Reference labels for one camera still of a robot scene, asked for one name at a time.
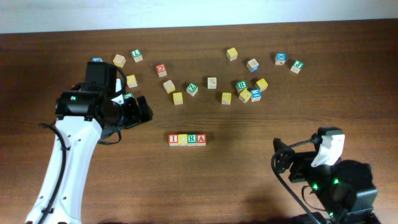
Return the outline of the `red I block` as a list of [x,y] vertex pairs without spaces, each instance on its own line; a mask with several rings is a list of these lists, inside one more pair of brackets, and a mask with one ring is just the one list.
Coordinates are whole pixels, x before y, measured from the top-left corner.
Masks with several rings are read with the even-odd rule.
[[169,134],[169,145],[170,146],[178,146],[178,135],[177,134]]

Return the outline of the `yellow C block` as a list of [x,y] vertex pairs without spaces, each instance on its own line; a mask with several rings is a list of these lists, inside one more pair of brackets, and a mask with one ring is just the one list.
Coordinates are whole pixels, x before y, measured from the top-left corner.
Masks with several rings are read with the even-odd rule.
[[178,135],[178,145],[186,146],[188,144],[188,134],[179,134]]

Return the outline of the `red A block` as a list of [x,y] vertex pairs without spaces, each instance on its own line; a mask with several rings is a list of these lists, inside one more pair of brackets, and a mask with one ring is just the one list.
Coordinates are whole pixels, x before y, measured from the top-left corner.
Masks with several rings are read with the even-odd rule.
[[206,134],[197,134],[197,146],[206,146]]

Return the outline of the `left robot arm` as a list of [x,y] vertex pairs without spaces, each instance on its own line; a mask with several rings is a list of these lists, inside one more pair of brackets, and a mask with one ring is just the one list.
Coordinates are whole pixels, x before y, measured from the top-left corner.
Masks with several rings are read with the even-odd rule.
[[56,120],[43,123],[55,134],[39,196],[26,223],[81,223],[81,205],[90,161],[99,144],[150,121],[144,96],[127,96],[127,76],[106,62],[88,62],[85,80],[57,99]]

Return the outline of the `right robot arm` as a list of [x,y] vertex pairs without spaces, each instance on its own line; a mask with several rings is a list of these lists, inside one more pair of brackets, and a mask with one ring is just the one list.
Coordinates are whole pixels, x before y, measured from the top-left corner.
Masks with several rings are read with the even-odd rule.
[[[320,127],[310,139],[289,146],[273,140],[271,169],[305,211],[293,223],[379,223],[373,212],[377,189],[371,166],[342,160],[344,143],[345,135],[336,127]],[[281,177],[285,171],[291,183],[306,182],[322,207],[310,207],[298,197]]]

